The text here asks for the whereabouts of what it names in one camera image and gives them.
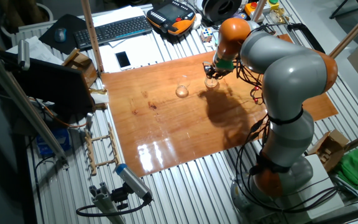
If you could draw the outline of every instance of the computer monitor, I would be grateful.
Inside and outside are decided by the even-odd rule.
[[[17,54],[0,52],[0,56],[17,63]],[[95,111],[94,100],[79,70],[31,58],[28,71],[12,74],[27,96],[55,103],[58,114]]]

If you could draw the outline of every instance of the desk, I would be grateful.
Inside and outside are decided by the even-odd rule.
[[[205,87],[202,64],[213,56],[102,74],[124,158],[139,177],[242,145],[250,127],[266,115],[265,105],[249,95],[254,87],[235,72],[215,90]],[[191,80],[186,98],[175,94],[182,75]],[[315,121],[337,114],[325,93],[303,108]]]
[[[280,1],[282,7],[293,15],[293,22],[301,22],[297,13],[287,0]],[[12,38],[12,44],[17,45],[20,39],[32,36],[40,37],[53,23],[36,24],[21,27]],[[279,34],[286,33],[282,27],[277,28]],[[302,34],[297,32],[301,41],[309,46]],[[205,47],[199,38],[197,31],[191,31],[191,35],[175,39],[174,44],[161,39],[156,33],[148,35],[155,44],[153,47],[161,54],[157,62],[174,60],[190,55],[214,51],[213,47]],[[67,55],[55,49],[51,51],[64,60]],[[91,51],[86,55],[94,59]],[[102,88],[98,79],[93,86]],[[347,84],[339,78],[336,84],[328,91],[328,96],[333,101],[339,114],[314,123],[315,135],[313,143],[323,136],[326,131],[337,128],[350,140],[358,137],[358,101],[351,91],[346,89]],[[102,136],[108,133],[106,122],[113,123],[110,109],[97,111],[94,116],[92,133],[94,136]],[[84,120],[74,121],[82,124]],[[40,197],[35,188],[34,164],[41,158],[29,148],[30,174],[34,186],[34,200],[36,204],[38,223],[109,223],[106,218],[84,218],[75,214],[75,209],[84,205],[91,205],[91,194],[88,191],[90,185],[98,186],[105,181],[109,189],[115,189],[122,185],[122,180],[113,174],[114,166],[103,166],[98,169],[98,174],[91,177],[89,160],[86,158],[86,147],[80,129],[70,130],[73,150],[67,152],[70,168],[54,169],[51,162],[41,165],[37,169],[37,177],[40,180]],[[96,160],[106,161],[111,155],[109,141],[101,141],[94,145]],[[244,162],[247,168],[255,163],[252,156],[260,150],[259,142],[247,146],[248,156]],[[151,206],[143,208],[136,213],[124,215],[128,224],[133,223],[240,223],[241,216],[233,207],[230,199],[230,184],[234,177],[234,164],[236,150],[218,152],[210,156],[202,157],[179,166],[165,169],[155,174],[146,175],[142,179],[148,185],[154,196]],[[136,196],[129,197],[129,207],[135,208],[140,202]]]

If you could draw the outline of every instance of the mouse pad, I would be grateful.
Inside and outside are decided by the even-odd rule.
[[[66,41],[63,43],[55,41],[55,31],[59,28],[65,28],[67,30]],[[79,19],[76,16],[66,14],[56,21],[55,24],[39,38],[39,40],[68,55],[74,48],[77,47],[73,33],[84,29],[86,29],[86,23],[84,20]]]

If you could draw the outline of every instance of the computer mouse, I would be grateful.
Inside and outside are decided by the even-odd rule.
[[[66,41],[66,31],[65,28],[57,28],[55,31],[55,41],[58,43]]]

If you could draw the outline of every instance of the metal table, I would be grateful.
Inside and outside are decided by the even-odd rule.
[[[292,22],[302,22],[288,0],[280,2],[286,12],[291,14]],[[151,5],[146,5],[142,6],[142,9],[147,12],[151,7]],[[35,35],[40,37],[52,24],[53,22],[46,22],[21,27],[19,32],[12,36],[12,44],[17,45],[19,40]],[[148,37],[154,43],[153,47],[160,52],[157,63],[215,50],[215,46],[206,47],[202,43],[199,36],[200,29],[192,30],[191,34],[186,37],[176,38],[173,44],[162,39],[154,31],[149,34]],[[279,34],[287,33],[284,26],[274,27],[274,29]],[[217,37],[218,34],[214,33],[213,41]],[[304,46],[310,47],[298,31],[292,37],[296,37]],[[64,60],[67,57],[56,49],[47,47],[58,58]],[[91,50],[84,54],[95,61]],[[99,78],[93,88],[102,87],[103,84]],[[338,129],[345,137],[354,140],[358,137],[358,100],[340,76],[336,84],[328,91],[328,96],[339,114],[314,123],[315,134],[312,144],[325,132],[333,129]],[[75,123],[83,124],[84,122],[85,119],[82,119]],[[115,132],[109,108],[105,111],[97,110],[93,122],[91,132],[94,137],[108,134],[107,122],[113,125]],[[92,204],[89,186],[99,186],[100,182],[105,182],[112,190],[121,187],[122,180],[113,173],[114,164],[98,168],[98,174],[92,177],[86,155],[83,128],[70,129],[70,134],[73,145],[73,149],[67,151],[70,168],[62,169],[56,159],[49,159],[51,162],[41,164],[36,173],[34,169],[30,169],[37,221],[39,223],[109,223],[107,218],[79,217],[75,210]],[[258,141],[247,145],[246,158],[243,161],[248,169],[255,164],[254,154],[259,150],[261,146]],[[109,139],[95,142],[94,151],[97,161],[112,159],[112,154],[109,153],[111,152]],[[30,167],[34,167],[42,160],[34,143],[27,149],[27,155]],[[124,161],[121,147],[119,147],[119,156]],[[124,215],[126,223],[240,223],[243,219],[242,215],[234,207],[230,198],[230,185],[235,176],[236,156],[237,150],[232,148],[143,177],[142,180],[153,192],[154,202],[138,212]],[[39,189],[35,184],[36,178],[39,180]],[[129,208],[138,207],[141,203],[135,195],[130,195],[128,202]]]

